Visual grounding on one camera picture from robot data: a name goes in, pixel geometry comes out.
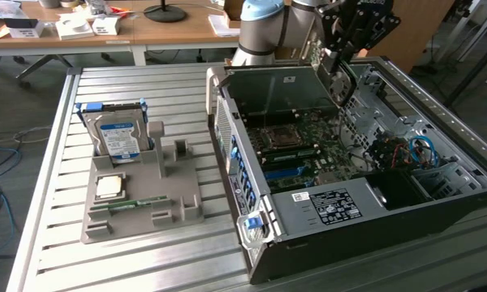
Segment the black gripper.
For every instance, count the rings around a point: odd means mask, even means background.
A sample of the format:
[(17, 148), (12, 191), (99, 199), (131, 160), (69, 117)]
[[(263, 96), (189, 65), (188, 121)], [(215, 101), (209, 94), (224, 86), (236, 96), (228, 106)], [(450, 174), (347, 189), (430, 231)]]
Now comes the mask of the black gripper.
[(394, 2), (332, 1), (316, 7), (316, 32), (331, 55), (324, 65), (335, 72), (360, 50), (370, 50), (402, 20), (392, 12)]

